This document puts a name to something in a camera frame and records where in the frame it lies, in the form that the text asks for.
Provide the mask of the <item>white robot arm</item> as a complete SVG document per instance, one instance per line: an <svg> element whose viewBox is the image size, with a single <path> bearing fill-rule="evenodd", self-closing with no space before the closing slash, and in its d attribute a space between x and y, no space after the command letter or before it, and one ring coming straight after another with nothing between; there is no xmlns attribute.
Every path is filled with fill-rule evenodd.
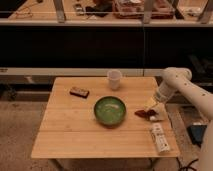
<svg viewBox="0 0 213 171"><path fill-rule="evenodd" d="M158 103L167 102L179 91L206 118L209 124L204 133L197 171L213 171L213 94L191 82L188 68L168 67L162 71L162 82L153 97Z"/></svg>

